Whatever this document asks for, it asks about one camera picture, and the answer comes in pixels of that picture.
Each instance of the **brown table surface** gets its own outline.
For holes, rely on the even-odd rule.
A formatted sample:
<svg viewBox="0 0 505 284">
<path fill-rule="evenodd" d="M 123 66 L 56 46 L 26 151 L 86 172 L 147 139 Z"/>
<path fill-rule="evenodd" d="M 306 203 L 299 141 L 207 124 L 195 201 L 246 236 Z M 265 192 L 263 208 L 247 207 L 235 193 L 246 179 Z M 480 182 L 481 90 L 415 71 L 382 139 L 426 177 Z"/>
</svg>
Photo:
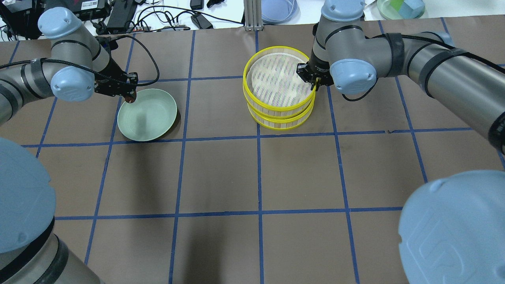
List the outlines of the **brown table surface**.
<svg viewBox="0 0 505 284">
<path fill-rule="evenodd" d="M 505 17 L 364 22 L 366 35 L 448 30 L 457 47 L 504 64 Z M 108 284 L 407 283 L 401 208 L 427 181 L 503 170 L 503 156 L 405 76 L 362 101 L 317 92 L 301 127 L 259 127 L 243 97 L 247 60 L 272 45 L 310 54 L 312 25 L 138 34 L 180 117 L 149 143 L 126 139 L 118 98 L 45 99 L 0 136 L 37 155 L 57 192 L 56 229 Z M 0 43 L 0 63 L 49 57 L 48 40 Z M 113 57 L 155 76 L 142 48 Z"/>
</svg>

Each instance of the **white table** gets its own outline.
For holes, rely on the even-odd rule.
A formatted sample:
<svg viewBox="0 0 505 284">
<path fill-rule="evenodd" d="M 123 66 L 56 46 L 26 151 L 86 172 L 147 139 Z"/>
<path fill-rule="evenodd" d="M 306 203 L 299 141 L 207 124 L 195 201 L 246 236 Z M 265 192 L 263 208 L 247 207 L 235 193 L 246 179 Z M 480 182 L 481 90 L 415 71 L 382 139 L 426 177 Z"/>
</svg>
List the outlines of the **white table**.
<svg viewBox="0 0 505 284">
<path fill-rule="evenodd" d="M 151 3 L 152 1 L 157 2 L 157 0 L 148 0 L 147 2 Z M 206 7 L 207 1 L 208 0 L 204 1 L 204 9 L 201 10 L 201 12 L 237 22 L 240 22 L 242 19 L 242 14 L 244 11 L 243 0 L 225 0 L 223 3 L 214 5 L 210 9 Z M 296 11 L 294 16 L 284 24 L 313 24 L 319 21 L 319 18 L 321 17 L 321 7 L 324 3 L 324 0 L 297 0 L 297 2 L 299 9 Z M 366 0 L 367 4 L 370 4 L 372 2 L 373 0 Z M 485 4 L 483 4 L 482 0 L 424 0 L 424 2 L 426 5 L 426 12 L 421 18 L 505 14 L 505 0 L 486 0 Z M 160 4 L 190 9 L 189 0 L 161 0 Z M 137 13 L 135 14 L 134 21 L 136 21 L 138 13 L 149 6 L 150 5 L 148 4 L 139 6 L 137 8 Z M 170 11 L 174 16 L 182 11 L 178 9 L 164 10 Z M 210 17 L 208 17 L 208 19 L 213 24 L 214 28 L 230 28 L 241 26 L 239 24 L 215 20 Z M 367 6 L 365 9 L 365 20 L 384 20 L 384 18 L 380 16 L 376 4 Z M 146 22 L 153 29 L 159 29 L 167 25 L 161 23 L 155 15 L 151 15 L 146 18 Z M 181 15 L 179 17 L 179 23 L 184 24 L 191 29 L 196 29 L 196 26 L 192 23 L 189 14 Z M 91 33 L 96 34 L 95 29 L 89 21 L 86 21 L 85 25 L 91 31 Z"/>
</svg>

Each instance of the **yellow steamer rim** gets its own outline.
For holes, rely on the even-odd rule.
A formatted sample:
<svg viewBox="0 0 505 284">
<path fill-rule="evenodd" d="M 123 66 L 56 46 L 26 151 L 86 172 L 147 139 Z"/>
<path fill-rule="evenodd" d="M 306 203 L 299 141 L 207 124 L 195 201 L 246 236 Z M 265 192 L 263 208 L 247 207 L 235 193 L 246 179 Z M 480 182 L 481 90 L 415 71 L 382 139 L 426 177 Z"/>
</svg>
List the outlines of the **yellow steamer rim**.
<svg viewBox="0 0 505 284">
<path fill-rule="evenodd" d="M 308 91 L 308 95 L 305 98 L 302 98 L 299 100 L 299 102 L 293 105 L 288 105 L 288 106 L 273 106 L 269 105 L 266 102 L 260 100 L 252 91 L 253 86 L 251 83 L 251 77 L 249 75 L 249 72 L 251 71 L 251 68 L 253 65 L 260 60 L 261 58 L 265 58 L 266 56 L 275 56 L 275 55 L 281 55 L 281 56 L 288 56 L 291 58 L 295 58 L 299 63 L 304 63 L 309 60 L 309 58 L 302 53 L 301 51 L 288 47 L 288 46 L 272 46 L 266 49 L 263 49 L 256 54 L 254 54 L 251 59 L 247 62 L 244 68 L 244 73 L 243 73 L 243 79 L 242 79 L 242 85 L 244 89 L 244 96 L 249 104 L 250 107 L 253 108 L 253 110 L 256 113 L 259 113 L 262 117 L 264 118 L 271 118 L 271 119 L 287 119 L 287 118 L 292 118 L 294 116 L 299 115 L 302 113 L 304 110 L 306 110 L 311 103 L 311 101 L 314 99 L 316 91 L 315 89 Z"/>
<path fill-rule="evenodd" d="M 314 100 L 311 100 L 309 106 L 301 113 L 286 119 L 267 118 L 255 111 L 250 104 L 248 104 L 247 107 L 249 108 L 252 118 L 261 126 L 272 130 L 289 130 L 302 125 L 309 118 L 314 108 Z"/>
</svg>

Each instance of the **grid line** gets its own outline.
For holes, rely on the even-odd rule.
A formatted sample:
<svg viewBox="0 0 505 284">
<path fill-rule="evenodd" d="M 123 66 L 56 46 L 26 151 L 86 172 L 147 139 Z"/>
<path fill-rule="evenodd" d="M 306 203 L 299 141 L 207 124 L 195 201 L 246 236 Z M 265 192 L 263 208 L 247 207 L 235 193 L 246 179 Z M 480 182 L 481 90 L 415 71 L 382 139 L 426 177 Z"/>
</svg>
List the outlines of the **grid line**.
<svg viewBox="0 0 505 284">
<path fill-rule="evenodd" d="M 110 219 L 149 219 L 149 218 L 191 218 L 210 216 L 243 216 L 243 215 L 283 215 L 283 214 L 320 214 L 349 212 L 384 212 L 401 211 L 403 207 L 362 207 L 362 208 L 322 208 L 322 209 L 281 209 L 258 211 L 224 211 L 224 212 L 196 212 L 178 214 L 131 214 L 131 215 L 89 215 L 89 216 L 56 216 L 56 220 L 110 220 Z"/>
<path fill-rule="evenodd" d="M 258 31 L 255 31 L 256 52 L 260 50 Z M 259 233 L 259 256 L 260 256 L 260 284 L 265 284 L 264 254 L 263 254 L 263 194 L 261 183 L 261 131 L 260 125 L 256 124 L 256 140 L 258 149 L 258 233 Z"/>
<path fill-rule="evenodd" d="M 12 63 L 12 60 L 14 60 L 14 55 L 16 55 L 16 51 L 18 51 L 18 46 L 19 46 L 20 41 L 16 43 L 16 46 L 14 47 L 14 50 L 12 51 L 11 58 L 9 59 L 9 63 Z"/>
<path fill-rule="evenodd" d="M 242 79 L 242 77 L 243 77 L 242 75 L 237 75 L 237 76 L 217 76 L 217 77 L 197 77 L 197 78 L 174 78 L 174 79 L 159 79 L 158 82 Z M 147 82 L 150 82 L 150 80 L 139 81 L 139 83 L 147 83 Z"/>
<path fill-rule="evenodd" d="M 194 55 L 194 42 L 195 42 L 195 31 L 193 31 L 193 35 L 191 38 L 191 53 L 189 56 L 189 71 L 188 71 L 188 85 L 187 85 L 187 93 L 186 93 L 186 111 L 184 114 L 184 131 L 182 134 L 182 147 L 181 147 L 181 161 L 179 165 L 179 181 L 177 184 L 177 199 L 175 202 L 175 217 L 174 217 L 174 231 L 172 234 L 172 253 L 170 255 L 170 266 L 169 266 L 169 274 L 168 274 L 168 283 L 173 283 L 174 277 L 174 263 L 175 263 L 175 249 L 177 244 L 177 227 L 179 224 L 179 209 L 181 204 L 181 192 L 182 192 L 182 172 L 184 169 L 184 154 L 186 150 L 186 136 L 187 136 L 187 128 L 188 128 L 188 116 L 189 116 L 189 99 L 191 93 L 191 73 L 193 70 L 193 55 Z"/>
<path fill-rule="evenodd" d="M 414 129 L 412 128 L 412 121 L 411 121 L 411 118 L 409 115 L 409 109 L 407 108 L 407 103 L 405 102 L 405 98 L 403 97 L 403 91 L 401 89 L 400 81 L 398 80 L 398 77 L 395 77 L 394 80 L 396 81 L 396 86 L 398 87 L 398 92 L 400 94 L 401 103 L 403 104 L 403 108 L 405 110 L 405 115 L 407 117 L 407 122 L 409 123 L 410 133 L 412 135 L 412 141 L 414 142 L 414 148 L 416 149 L 416 155 L 417 155 L 417 159 L 419 161 L 419 167 L 421 168 L 421 173 L 423 174 L 423 180 L 424 180 L 424 183 L 427 183 L 428 177 L 426 175 L 426 170 L 424 168 L 423 158 L 421 157 L 421 151 L 419 150 L 419 145 L 417 144 L 416 133 L 415 133 Z"/>
<path fill-rule="evenodd" d="M 426 129 L 413 129 L 413 132 L 448 132 L 448 131 L 472 131 L 473 129 L 469 127 L 460 128 L 426 128 Z M 400 129 L 388 131 L 389 134 L 397 133 L 410 133 L 409 129 Z M 384 130 L 371 130 L 371 131 L 345 131 L 337 132 L 338 135 L 372 135 L 372 134 L 385 134 Z M 309 137 L 309 136 L 333 136 L 334 132 L 316 132 L 316 133 L 287 133 L 287 134 L 262 134 L 261 138 L 276 138 L 276 137 Z M 213 141 L 213 140 L 234 140 L 234 139 L 256 139 L 257 135 L 246 135 L 246 136 L 222 136 L 222 137 L 197 137 L 197 138 L 187 138 L 186 141 Z M 123 140 L 123 141 L 113 141 L 113 142 L 93 142 L 93 143 L 62 143 L 62 144 L 26 144 L 21 145 L 25 148 L 51 148 L 51 147 L 92 147 L 92 146 L 104 146 L 104 145 L 119 145 L 119 144 L 150 144 L 150 143 L 170 143 L 170 142 L 182 142 L 181 138 L 176 139 L 157 139 L 151 141 L 133 141 L 133 140 Z"/>
<path fill-rule="evenodd" d="M 47 122 L 45 123 L 45 128 L 44 132 L 42 133 L 42 138 L 40 139 L 40 144 L 37 148 L 37 154 L 35 155 L 36 158 L 38 158 L 38 156 L 40 155 L 40 150 L 42 149 L 41 145 L 44 144 L 45 135 L 47 134 L 47 130 L 49 129 L 49 124 L 51 123 L 51 119 L 53 117 L 53 112 L 55 111 L 57 101 L 58 98 L 55 97 L 55 99 L 53 100 L 53 105 L 51 106 L 51 110 L 49 111 L 49 115 L 47 117 Z"/>
<path fill-rule="evenodd" d="M 449 34 L 449 29 L 447 29 L 447 25 L 445 24 L 445 20 L 443 18 L 440 18 L 440 21 L 442 22 L 443 29 L 447 34 Z"/>
<path fill-rule="evenodd" d="M 355 281 L 357 284 L 360 284 L 360 274 L 358 271 L 358 260 L 356 258 L 356 249 L 354 245 L 354 235 L 352 233 L 352 223 L 350 219 L 350 210 L 349 210 L 349 202 L 347 199 L 347 189 L 345 187 L 345 178 L 344 178 L 344 168 L 342 164 L 342 155 L 340 152 L 340 143 L 338 141 L 338 130 L 337 130 L 337 123 L 335 120 L 335 113 L 333 111 L 333 101 L 331 99 L 331 90 L 330 87 L 326 87 L 326 90 L 328 92 L 328 102 L 330 105 L 330 114 L 331 114 L 331 123 L 333 124 L 333 131 L 335 132 L 335 146 L 337 150 L 337 160 L 338 160 L 338 170 L 340 172 L 340 183 L 342 185 L 342 195 L 344 198 L 344 207 L 345 207 L 345 217 L 347 220 L 347 232 L 349 234 L 349 245 L 350 245 L 350 252 L 352 256 L 352 266 L 354 268 L 354 277 Z"/>
<path fill-rule="evenodd" d="M 126 62 L 125 72 L 128 72 L 128 68 L 130 67 L 130 59 L 131 59 L 131 53 L 133 51 L 133 44 L 134 43 L 135 43 L 135 41 L 132 39 L 131 40 L 131 44 L 130 44 L 130 51 L 128 53 L 128 60 Z M 116 133 L 116 125 L 118 123 L 118 119 L 117 119 L 118 118 L 118 112 L 119 112 L 119 109 L 121 107 L 121 98 L 122 97 L 118 98 L 116 112 L 115 112 L 115 115 L 114 115 L 114 123 L 112 125 L 111 138 L 109 140 L 109 149 L 107 151 L 107 156 L 105 158 L 104 171 L 102 173 L 102 179 L 100 181 L 100 188 L 98 189 L 98 197 L 96 199 L 96 206 L 95 206 L 95 212 L 94 212 L 95 216 L 98 216 L 98 211 L 100 209 L 100 202 L 102 200 L 102 193 L 104 191 L 105 177 L 107 175 L 107 168 L 109 166 L 109 159 L 110 159 L 111 153 L 112 153 L 112 146 L 114 145 L 113 141 L 114 141 L 114 135 Z M 91 225 L 91 232 L 89 233 L 88 246 L 86 248 L 86 256 L 84 257 L 84 263 L 86 265 L 88 264 L 88 261 L 89 261 L 89 254 L 91 252 L 91 246 L 93 244 L 93 236 L 94 236 L 95 228 L 96 228 L 96 218 L 93 219 L 93 223 Z"/>
</svg>

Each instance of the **black cable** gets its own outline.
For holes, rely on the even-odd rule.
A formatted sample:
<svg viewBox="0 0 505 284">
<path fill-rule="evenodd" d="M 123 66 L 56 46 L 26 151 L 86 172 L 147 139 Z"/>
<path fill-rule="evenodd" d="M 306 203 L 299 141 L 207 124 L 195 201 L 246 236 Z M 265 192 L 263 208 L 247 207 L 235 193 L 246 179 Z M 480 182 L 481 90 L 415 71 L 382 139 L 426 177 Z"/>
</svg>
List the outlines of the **black cable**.
<svg viewBox="0 0 505 284">
<path fill-rule="evenodd" d="M 140 42 L 140 40 L 136 39 L 135 37 L 131 36 L 131 35 L 121 35 L 121 36 L 118 36 L 117 38 L 113 38 L 113 40 L 118 40 L 118 39 L 122 39 L 122 38 L 131 38 L 132 40 L 136 41 L 142 48 L 144 48 L 144 50 L 147 52 L 147 55 L 149 55 L 149 58 L 151 59 L 151 61 L 153 62 L 155 68 L 156 68 L 156 79 L 150 81 L 150 82 L 147 82 L 147 83 L 141 83 L 141 84 L 132 84 L 132 83 L 128 83 L 128 82 L 123 82 L 123 81 L 120 81 L 120 80 L 117 80 L 117 79 L 114 79 L 110 76 L 106 76 L 106 75 L 103 75 L 101 74 L 100 72 L 96 72 L 92 69 L 89 69 L 87 67 L 84 67 L 84 66 L 81 66 L 81 65 L 78 65 L 78 64 L 75 64 L 75 63 L 72 63 L 72 62 L 69 62 L 69 61 L 64 61 L 64 60 L 58 60 L 58 59 L 40 59 L 40 61 L 42 63 L 60 63 L 60 64 L 65 64 L 65 65 L 69 65 L 69 66 L 73 66 L 73 67 L 76 67 L 76 68 L 79 68 L 79 69 L 82 69 L 82 70 L 85 70 L 85 71 L 88 71 L 88 72 L 91 72 L 95 75 L 98 75 L 98 76 L 101 76 L 102 78 L 104 79 L 107 79 L 107 80 L 110 80 L 112 82 L 116 82 L 118 84 L 122 84 L 122 85 L 128 85 L 128 86 L 135 86 L 135 87 L 142 87 L 142 86 L 149 86 L 151 84 L 154 84 L 158 81 L 158 79 L 160 78 L 160 69 L 158 68 L 158 65 L 156 64 L 156 61 L 155 59 L 153 58 L 151 52 L 149 52 L 149 50 L 145 47 L 145 45 Z M 0 66 L 0 69 L 2 68 L 6 68 L 6 67 L 10 67 L 10 66 L 14 66 L 14 65 L 20 65 L 20 64 L 29 64 L 31 63 L 30 60 L 24 60 L 24 61 L 18 61 L 18 62 L 12 62 L 12 63 L 8 63 L 8 64 L 4 64 L 4 65 L 1 65 Z"/>
<path fill-rule="evenodd" d="M 143 17 L 139 22 L 137 22 L 137 24 L 135 24 L 133 27 L 136 27 L 139 23 L 142 23 L 142 22 L 145 23 L 146 26 L 147 26 L 148 24 L 147 24 L 147 22 L 144 19 L 147 18 L 148 16 L 152 15 L 152 14 L 158 14 L 158 13 L 162 13 L 167 18 L 166 22 L 163 22 L 163 21 L 162 22 L 165 23 L 165 24 L 168 23 L 170 25 L 170 27 L 175 30 L 175 28 L 172 25 L 172 22 L 170 20 L 170 17 L 167 14 L 165 14 L 165 11 L 153 11 L 153 12 L 150 12 L 145 17 Z"/>
<path fill-rule="evenodd" d="M 406 34 L 402 34 L 401 36 L 402 36 L 402 38 L 421 40 L 421 41 L 426 41 L 426 42 L 429 42 L 429 43 L 433 43 L 433 44 L 439 45 L 441 47 L 444 47 L 444 48 L 446 48 L 448 50 L 453 50 L 453 49 L 456 48 L 456 47 L 454 47 L 452 45 L 449 45 L 449 44 L 447 44 L 445 42 L 440 42 L 438 40 L 431 39 L 431 38 L 428 38 L 428 37 L 416 36 L 416 35 L 406 35 Z M 373 38 L 380 38 L 380 37 L 385 37 L 385 35 L 384 34 L 380 34 L 380 35 L 374 36 Z M 493 68 L 494 70 L 505 74 L 505 69 L 504 68 L 502 68 L 502 67 L 498 66 L 497 64 L 495 64 L 495 63 L 493 63 L 493 62 L 491 62 L 491 61 L 489 61 L 489 60 L 487 60 L 487 59 L 485 59 L 483 57 L 480 57 L 480 56 L 478 56 L 476 54 L 468 52 L 468 53 L 466 53 L 466 54 L 464 54 L 462 56 L 466 56 L 468 58 L 477 60 L 480 63 L 485 64 L 485 65 Z"/>
<path fill-rule="evenodd" d="M 379 81 L 379 79 L 378 79 L 378 78 L 377 78 L 377 79 L 375 79 L 375 83 L 374 83 L 374 85 L 373 85 L 370 89 L 368 89 L 368 91 L 367 91 L 367 92 L 366 92 L 363 96 L 361 96 L 361 97 L 359 97 L 359 98 L 357 98 L 357 99 L 349 99 L 349 98 L 348 98 L 345 94 L 342 94 L 342 97 L 343 97 L 346 101 L 348 101 L 348 102 L 357 102 L 357 101 L 359 101 L 359 100 L 362 100 L 362 99 L 364 99 L 364 98 L 365 98 L 365 97 L 366 97 L 366 96 L 367 96 L 367 95 L 368 95 L 368 94 L 372 91 L 372 89 L 373 89 L 373 88 L 375 87 L 375 85 L 377 84 L 377 81 Z"/>
<path fill-rule="evenodd" d="M 4 32 L 2 31 L 2 29 L 5 28 L 5 27 L 7 27 L 7 25 L 0 27 L 0 36 L 2 37 L 2 41 L 5 41 L 5 39 L 4 39 Z"/>
<path fill-rule="evenodd" d="M 214 18 L 214 19 L 217 19 L 217 20 L 221 20 L 221 21 L 226 21 L 226 22 L 230 22 L 230 23 L 235 23 L 235 24 L 240 24 L 240 25 L 243 25 L 242 23 L 240 22 L 236 22 L 236 21 L 232 21 L 232 20 L 227 20 L 227 19 L 223 19 L 223 18 L 219 18 L 219 17 L 215 17 L 215 16 L 212 16 L 210 14 L 207 14 L 207 13 L 202 13 L 202 12 L 199 12 L 199 11 L 195 11 L 195 10 L 191 10 L 191 9 L 186 9 L 186 8 L 180 8 L 180 7 L 174 7 L 174 6 L 166 6 L 166 5 L 158 5 L 156 7 L 160 7 L 160 8 L 172 8 L 172 9 L 179 9 L 179 10 L 184 10 L 184 11 L 191 11 L 191 12 L 198 12 L 202 15 L 206 15 L 206 16 L 209 16 L 211 18 Z M 140 11 L 140 13 L 138 14 L 138 17 L 137 17 L 137 22 L 139 22 L 140 20 L 140 15 L 142 15 L 143 12 L 145 12 L 147 9 L 151 9 L 151 7 L 147 7 L 145 9 L 143 9 L 142 11 Z"/>
<path fill-rule="evenodd" d="M 181 16 L 182 14 L 190 14 L 190 15 L 194 15 L 196 14 L 196 12 L 193 12 L 193 11 L 182 11 L 181 13 L 177 14 L 177 16 L 175 16 L 175 21 L 178 23 L 179 22 L 179 16 Z"/>
<path fill-rule="evenodd" d="M 17 62 L 11 62 L 7 64 L 0 65 L 0 69 L 15 66 L 15 65 L 21 65 L 21 64 L 29 64 L 31 63 L 30 60 L 23 60 L 23 61 L 17 61 Z"/>
</svg>

